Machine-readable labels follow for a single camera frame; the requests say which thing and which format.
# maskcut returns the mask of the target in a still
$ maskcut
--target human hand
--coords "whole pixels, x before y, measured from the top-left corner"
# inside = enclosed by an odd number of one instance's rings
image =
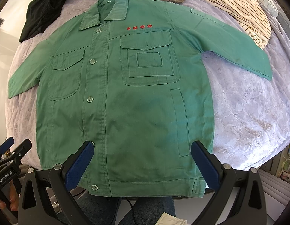
[[[11,211],[17,212],[18,211],[18,206],[19,206],[19,196],[17,194],[16,188],[13,184],[13,181],[10,182],[10,208]],[[4,209],[7,205],[0,200],[0,209]]]

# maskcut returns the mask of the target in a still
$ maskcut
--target striped towel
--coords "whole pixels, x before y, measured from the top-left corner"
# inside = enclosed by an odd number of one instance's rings
[[[270,22],[257,0],[205,0],[224,10],[264,49],[271,37]]]

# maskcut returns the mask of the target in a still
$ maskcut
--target green jacket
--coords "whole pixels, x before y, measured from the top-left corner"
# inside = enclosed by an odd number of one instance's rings
[[[94,142],[80,181],[90,194],[201,197],[205,182],[190,145],[213,145],[201,61],[208,50],[272,77],[249,36],[207,14],[157,0],[99,0],[36,46],[9,80],[9,98],[39,84],[43,168]]]

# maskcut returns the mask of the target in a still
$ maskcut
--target black cloth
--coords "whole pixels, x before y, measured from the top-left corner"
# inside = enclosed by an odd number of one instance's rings
[[[60,15],[66,0],[33,0],[28,5],[26,22],[19,42],[33,38],[51,25]]]

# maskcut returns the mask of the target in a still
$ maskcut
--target bed sheet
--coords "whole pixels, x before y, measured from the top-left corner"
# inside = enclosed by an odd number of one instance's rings
[[[19,45],[9,78],[40,41],[96,1],[66,0],[61,16],[44,33]],[[205,1],[186,0],[184,5],[210,14],[242,31],[230,15]],[[290,142],[290,40],[279,22],[269,14],[267,16],[272,36],[264,50],[270,58],[272,81],[241,69],[213,52],[202,55],[213,95],[213,153],[220,162],[229,163],[240,170],[262,165]],[[33,147],[22,162],[40,169],[35,134],[37,88],[34,86],[12,99],[7,98],[5,113],[7,135],[14,137],[16,144],[25,138],[32,141]]]

